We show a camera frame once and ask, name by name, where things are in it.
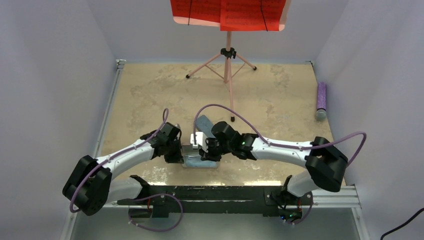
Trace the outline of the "pink glasses case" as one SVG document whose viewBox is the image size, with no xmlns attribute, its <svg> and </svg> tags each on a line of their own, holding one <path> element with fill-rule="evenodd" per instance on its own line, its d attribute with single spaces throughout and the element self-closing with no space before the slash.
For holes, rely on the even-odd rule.
<svg viewBox="0 0 424 240">
<path fill-rule="evenodd" d="M 183 145 L 181 154 L 183 157 L 183 166 L 186 168 L 217 168 L 218 162 L 201 160 L 198 149 L 193 149 L 191 145 Z"/>
</svg>

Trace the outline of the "blue cloth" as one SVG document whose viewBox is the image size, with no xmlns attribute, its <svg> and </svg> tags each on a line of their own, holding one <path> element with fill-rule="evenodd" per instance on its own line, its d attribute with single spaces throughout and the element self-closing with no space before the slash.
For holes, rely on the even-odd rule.
<svg viewBox="0 0 424 240">
<path fill-rule="evenodd" d="M 184 157 L 184 164 L 188 168 L 217 168 L 218 163 L 210 160 L 201 160 L 200 155 L 190 154 Z"/>
</svg>

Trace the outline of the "grey glasses case green lining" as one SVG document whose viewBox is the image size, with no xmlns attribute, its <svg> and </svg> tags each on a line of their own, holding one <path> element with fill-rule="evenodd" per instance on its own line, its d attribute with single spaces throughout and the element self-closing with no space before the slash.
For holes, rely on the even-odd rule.
<svg viewBox="0 0 424 240">
<path fill-rule="evenodd" d="M 196 120 L 196 129 L 206 135 L 207 138 L 214 138 L 212 128 L 214 124 L 204 115 L 200 115 Z"/>
</svg>

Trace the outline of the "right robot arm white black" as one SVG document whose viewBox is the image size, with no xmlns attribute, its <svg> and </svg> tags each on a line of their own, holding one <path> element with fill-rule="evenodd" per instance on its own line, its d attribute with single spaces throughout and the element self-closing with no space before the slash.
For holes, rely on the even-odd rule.
<svg viewBox="0 0 424 240">
<path fill-rule="evenodd" d="M 337 193 L 342 187 L 348 158 L 324 137 L 304 142 L 276 140 L 239 133 L 225 121 L 216 123 L 211 132 L 213 137 L 199 131 L 190 135 L 190 143 L 203 161 L 219 162 L 223 155 L 231 154 L 241 160 L 272 160 L 304 168 L 289 177 L 280 191 L 288 204 L 316 189 Z"/>
</svg>

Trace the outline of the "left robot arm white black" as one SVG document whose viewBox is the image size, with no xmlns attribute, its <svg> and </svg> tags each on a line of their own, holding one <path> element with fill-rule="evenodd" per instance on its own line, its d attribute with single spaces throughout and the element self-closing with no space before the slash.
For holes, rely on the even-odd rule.
<svg viewBox="0 0 424 240">
<path fill-rule="evenodd" d="M 62 189 L 63 196 L 70 200 L 70 211 L 92 216 L 111 202 L 131 199 L 138 205 L 146 203 L 149 191 L 144 180 L 137 176 L 125 180 L 116 177 L 157 157 L 180 163 L 181 133 L 179 126 L 166 122 L 159 131 L 142 135 L 117 152 L 98 158 L 81 157 Z"/>
</svg>

